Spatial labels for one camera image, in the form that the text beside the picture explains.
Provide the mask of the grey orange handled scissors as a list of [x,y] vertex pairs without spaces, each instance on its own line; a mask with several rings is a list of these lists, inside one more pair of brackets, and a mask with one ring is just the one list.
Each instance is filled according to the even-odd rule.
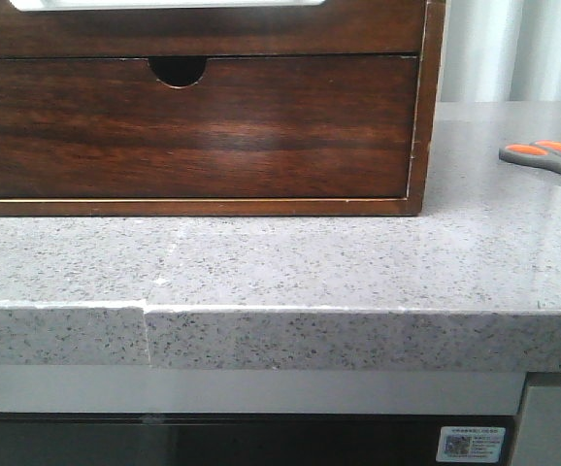
[[561,142],[539,140],[526,145],[507,145],[499,149],[499,158],[508,163],[561,175]]

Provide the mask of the wooden drawer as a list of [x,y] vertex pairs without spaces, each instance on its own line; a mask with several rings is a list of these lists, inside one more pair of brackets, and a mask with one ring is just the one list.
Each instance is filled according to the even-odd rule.
[[0,58],[414,52],[424,1],[23,12],[0,1]]
[[378,198],[406,191],[417,61],[0,60],[0,198]]

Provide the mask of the dark wooden organizer box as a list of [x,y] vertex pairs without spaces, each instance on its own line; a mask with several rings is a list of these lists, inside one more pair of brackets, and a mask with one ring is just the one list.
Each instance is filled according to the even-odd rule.
[[378,198],[0,198],[0,216],[414,216],[421,211],[446,15],[442,1],[424,1],[422,43],[414,52],[157,55],[144,57],[21,57],[14,59],[177,59],[181,70],[158,71],[169,86],[186,87],[203,75],[210,57],[397,55],[417,61],[414,120],[406,191]]

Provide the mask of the white QR code sticker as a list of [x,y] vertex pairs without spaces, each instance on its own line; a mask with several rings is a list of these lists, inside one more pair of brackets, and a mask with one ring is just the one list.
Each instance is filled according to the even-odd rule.
[[505,427],[444,426],[440,429],[436,461],[496,464],[506,433]]

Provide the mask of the grey cabinet door panel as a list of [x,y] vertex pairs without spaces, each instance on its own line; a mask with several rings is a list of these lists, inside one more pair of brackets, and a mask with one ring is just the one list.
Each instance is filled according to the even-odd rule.
[[512,465],[561,465],[561,373],[528,376]]

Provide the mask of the white tray on organizer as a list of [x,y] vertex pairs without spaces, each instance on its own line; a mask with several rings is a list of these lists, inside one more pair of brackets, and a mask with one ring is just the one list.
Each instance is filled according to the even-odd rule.
[[22,12],[314,7],[324,0],[13,0]]

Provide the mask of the black glass appliance front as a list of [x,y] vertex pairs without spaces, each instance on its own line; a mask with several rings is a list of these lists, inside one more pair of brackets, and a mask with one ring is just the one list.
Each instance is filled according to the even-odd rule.
[[[496,464],[439,463],[444,426],[505,427]],[[512,416],[4,414],[0,465],[506,465]]]

